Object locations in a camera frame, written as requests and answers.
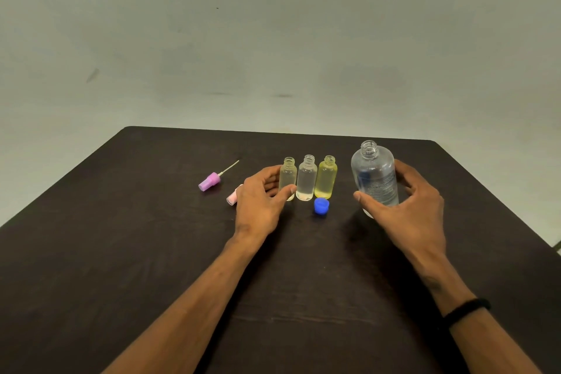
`blue cap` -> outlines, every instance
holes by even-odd
[[[316,214],[326,214],[329,210],[329,201],[325,198],[316,198],[314,201],[314,211]]]

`person's right arm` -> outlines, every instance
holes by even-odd
[[[354,197],[403,251],[445,316],[475,298],[446,257],[444,199],[415,169],[396,160],[396,173],[410,197],[386,207],[357,191]],[[472,374],[539,374],[540,370],[484,308],[450,332]]]

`bottle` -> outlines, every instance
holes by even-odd
[[[314,156],[307,155],[298,168],[296,198],[299,200],[309,201],[314,196],[315,178],[318,175],[318,167],[314,164],[314,161]]]
[[[387,148],[364,141],[352,157],[351,168],[359,191],[386,206],[399,204],[395,162]]]
[[[318,179],[316,179],[316,187],[314,189],[316,197],[325,199],[331,197],[333,185],[335,184],[335,176],[337,176],[335,157],[327,155],[325,159],[319,163]]]
[[[286,185],[296,185],[297,174],[298,174],[298,169],[294,165],[294,158],[286,157],[284,159],[284,164],[280,168],[279,189],[283,189]],[[287,201],[290,201],[293,198],[294,198],[294,194],[292,194]]]

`wooden table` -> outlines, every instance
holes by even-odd
[[[364,139],[121,130],[0,228],[0,372],[100,372],[218,256],[234,229],[228,194],[308,153],[337,159],[327,217],[287,205],[198,372],[466,370],[410,265],[352,198]],[[435,142],[375,141],[440,190],[452,263],[541,369],[558,372],[561,258]]]

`forearm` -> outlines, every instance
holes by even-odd
[[[261,243],[235,235],[221,255],[104,372],[190,373]]]
[[[445,257],[416,260],[417,272],[432,294],[443,316],[474,299]],[[450,332],[472,374],[539,374],[536,365],[484,308],[467,315]]]

